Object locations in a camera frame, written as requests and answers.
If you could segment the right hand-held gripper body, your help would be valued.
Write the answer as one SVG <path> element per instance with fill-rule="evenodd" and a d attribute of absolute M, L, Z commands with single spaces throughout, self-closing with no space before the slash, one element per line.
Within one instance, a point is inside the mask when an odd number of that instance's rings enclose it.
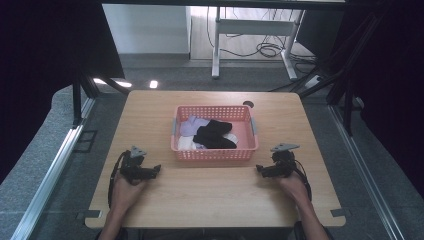
<path fill-rule="evenodd" d="M 271 177 L 288 177 L 297 170 L 295 155 L 292 152 L 295 148 L 299 148 L 299 145 L 280 143 L 271 149 L 274 162 Z"/>

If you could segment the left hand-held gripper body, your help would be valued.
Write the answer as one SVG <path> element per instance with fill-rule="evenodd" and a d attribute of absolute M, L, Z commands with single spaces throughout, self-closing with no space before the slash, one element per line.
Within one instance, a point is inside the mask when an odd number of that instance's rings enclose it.
<path fill-rule="evenodd" d="M 136 146 L 124 151 L 120 156 L 120 174 L 130 183 L 144 178 L 145 170 L 141 167 L 146 152 Z"/>

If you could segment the person's right hand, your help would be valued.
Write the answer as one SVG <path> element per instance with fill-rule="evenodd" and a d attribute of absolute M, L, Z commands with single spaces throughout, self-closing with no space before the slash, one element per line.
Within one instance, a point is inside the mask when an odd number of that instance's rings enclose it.
<path fill-rule="evenodd" d="M 278 178 L 277 183 L 298 208 L 306 209 L 312 206 L 307 189 L 297 173 L 292 173 L 287 178 Z"/>

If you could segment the person's left hand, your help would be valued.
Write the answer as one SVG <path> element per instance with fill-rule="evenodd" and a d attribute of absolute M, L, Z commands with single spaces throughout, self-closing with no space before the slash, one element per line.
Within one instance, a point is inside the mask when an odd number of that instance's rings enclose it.
<path fill-rule="evenodd" d="M 114 180 L 110 211 L 114 215 L 124 216 L 126 212 L 138 201 L 147 181 L 129 183 L 121 174 Z"/>

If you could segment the pink plastic basket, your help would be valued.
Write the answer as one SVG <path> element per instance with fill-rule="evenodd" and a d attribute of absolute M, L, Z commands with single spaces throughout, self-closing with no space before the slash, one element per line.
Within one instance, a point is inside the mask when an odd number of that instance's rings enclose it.
<path fill-rule="evenodd" d="M 193 149 L 179 150 L 182 123 L 190 116 L 206 120 L 229 122 L 233 125 L 231 133 L 238 142 L 236 149 Z M 258 149 L 258 137 L 255 119 L 251 108 L 245 105 L 236 106 L 177 106 L 171 134 L 171 149 L 181 161 L 248 161 Z"/>

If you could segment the purple sock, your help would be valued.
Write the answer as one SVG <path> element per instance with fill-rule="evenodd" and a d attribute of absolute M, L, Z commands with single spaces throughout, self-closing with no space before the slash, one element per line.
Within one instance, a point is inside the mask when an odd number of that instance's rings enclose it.
<path fill-rule="evenodd" d="M 209 120 L 190 115 L 186 121 L 180 125 L 180 135 L 184 137 L 194 136 L 200 127 L 207 126 Z"/>

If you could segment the black sock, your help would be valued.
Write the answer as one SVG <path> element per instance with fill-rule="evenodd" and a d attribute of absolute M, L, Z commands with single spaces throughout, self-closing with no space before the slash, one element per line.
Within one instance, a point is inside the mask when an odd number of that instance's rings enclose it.
<path fill-rule="evenodd" d="M 229 122 L 210 120 L 206 126 L 198 128 L 193 141 L 206 149 L 236 149 L 237 145 L 224 137 L 231 132 L 232 128 Z"/>

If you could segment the black metal stand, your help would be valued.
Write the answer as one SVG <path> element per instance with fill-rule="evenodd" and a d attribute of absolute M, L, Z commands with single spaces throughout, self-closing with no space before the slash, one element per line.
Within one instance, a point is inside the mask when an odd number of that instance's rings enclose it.
<path fill-rule="evenodd" d="M 86 96 L 91 100 L 97 98 L 100 94 L 100 90 L 95 83 L 95 79 L 101 80 L 106 85 L 112 87 L 124 95 L 128 95 L 130 93 L 128 87 L 122 86 L 113 78 L 107 77 L 105 75 L 89 76 L 83 73 L 78 73 L 77 77 L 73 80 L 72 83 L 73 129 L 79 126 L 83 120 L 81 91 L 84 91 Z"/>
<path fill-rule="evenodd" d="M 318 65 L 308 73 L 308 75 L 311 75 L 319 71 L 324 74 L 324 78 L 316 85 L 298 92 L 298 96 L 304 99 L 331 85 L 331 89 L 326 97 L 326 102 L 328 105 L 333 106 L 337 105 L 341 99 L 344 99 L 342 126 L 349 135 L 352 135 L 351 116 L 354 98 L 354 67 L 378 24 L 378 17 L 375 13 L 370 12 L 334 53 L 325 60 L 320 61 Z"/>

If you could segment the white power strip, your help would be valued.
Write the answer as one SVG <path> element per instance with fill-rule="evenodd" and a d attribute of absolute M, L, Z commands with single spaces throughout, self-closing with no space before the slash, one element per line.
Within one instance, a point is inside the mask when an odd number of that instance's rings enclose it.
<path fill-rule="evenodd" d="M 314 77 L 312 77 L 310 80 L 308 80 L 305 83 L 305 87 L 307 89 L 314 87 L 315 85 L 317 85 L 318 83 L 320 83 L 322 80 L 322 77 L 319 75 L 315 75 Z"/>

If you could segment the dark panel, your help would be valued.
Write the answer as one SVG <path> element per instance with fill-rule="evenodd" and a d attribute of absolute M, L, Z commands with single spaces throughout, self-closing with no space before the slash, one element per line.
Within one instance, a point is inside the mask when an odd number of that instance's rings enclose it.
<path fill-rule="evenodd" d="M 300 22 L 296 41 L 319 60 L 333 51 L 344 13 L 341 11 L 306 10 Z"/>

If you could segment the black curtain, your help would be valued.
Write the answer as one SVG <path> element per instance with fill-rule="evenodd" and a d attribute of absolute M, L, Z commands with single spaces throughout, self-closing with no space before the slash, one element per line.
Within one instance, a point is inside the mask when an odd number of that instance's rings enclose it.
<path fill-rule="evenodd" d="M 58 90 L 123 76 L 99 0 L 0 0 L 0 183 Z"/>
<path fill-rule="evenodd" d="M 361 117 L 424 198 L 424 0 L 386 0 L 353 70 Z"/>

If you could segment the aluminium floor rail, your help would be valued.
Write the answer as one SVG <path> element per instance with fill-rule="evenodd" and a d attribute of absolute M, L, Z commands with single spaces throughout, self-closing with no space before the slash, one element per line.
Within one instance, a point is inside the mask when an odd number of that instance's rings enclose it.
<path fill-rule="evenodd" d="M 355 140 L 350 136 L 342 123 L 342 116 L 335 106 L 329 106 L 328 110 L 334 123 L 342 137 L 342 140 L 351 156 L 351 159 L 358 171 L 358 174 L 367 190 L 367 193 L 376 209 L 376 212 L 390 238 L 390 240 L 405 240 L 400 226 L 395 218 L 392 209 L 383 197 L 375 179 L 373 178 L 362 153 Z"/>
<path fill-rule="evenodd" d="M 92 98 L 88 98 L 84 102 L 80 123 L 68 131 L 45 177 L 41 181 L 39 188 L 35 192 L 34 197 L 23 214 L 21 221 L 16 227 L 10 240 L 28 240 L 31 236 L 60 178 L 60 175 L 77 144 L 95 102 L 96 100 Z"/>

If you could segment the white metal desk frame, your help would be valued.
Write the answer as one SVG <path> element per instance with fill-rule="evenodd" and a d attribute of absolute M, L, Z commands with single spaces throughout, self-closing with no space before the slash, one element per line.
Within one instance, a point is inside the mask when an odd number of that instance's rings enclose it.
<path fill-rule="evenodd" d="M 275 36 L 287 37 L 280 52 L 288 77 L 291 81 L 298 79 L 294 65 L 290 60 L 291 50 L 295 42 L 304 10 L 300 10 L 294 20 L 239 20 L 221 17 L 221 8 L 216 9 L 214 45 L 212 55 L 212 77 L 217 79 L 220 76 L 220 36 L 224 34 L 241 34 L 252 36 Z"/>

